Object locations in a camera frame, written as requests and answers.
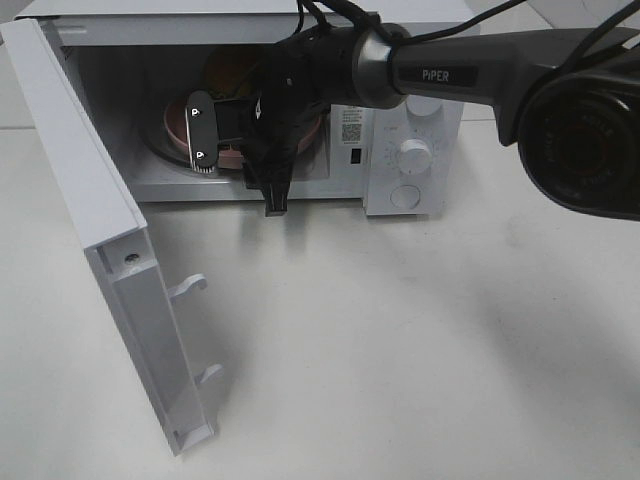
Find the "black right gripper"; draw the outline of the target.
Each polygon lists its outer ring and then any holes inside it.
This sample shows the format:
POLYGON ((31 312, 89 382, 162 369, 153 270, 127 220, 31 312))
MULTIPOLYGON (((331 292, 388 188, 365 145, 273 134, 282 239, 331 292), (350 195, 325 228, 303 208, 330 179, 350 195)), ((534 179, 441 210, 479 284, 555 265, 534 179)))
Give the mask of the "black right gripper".
POLYGON ((245 187, 259 191, 266 217, 288 211, 293 168, 313 141, 329 104, 287 94, 278 99, 254 93, 214 101, 218 169, 243 166, 245 187))

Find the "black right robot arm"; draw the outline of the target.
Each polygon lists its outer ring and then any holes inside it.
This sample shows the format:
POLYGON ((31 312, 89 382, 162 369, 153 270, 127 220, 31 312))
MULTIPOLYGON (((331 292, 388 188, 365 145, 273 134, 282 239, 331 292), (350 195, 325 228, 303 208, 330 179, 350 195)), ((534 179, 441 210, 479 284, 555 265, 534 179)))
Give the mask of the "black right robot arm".
POLYGON ((294 151, 332 105, 375 109, 409 96, 491 107, 534 185, 572 211, 639 217, 639 49, 617 27, 414 43, 396 25, 314 27, 270 46, 255 94, 216 104, 215 140, 237 145, 266 211, 287 209, 294 151))

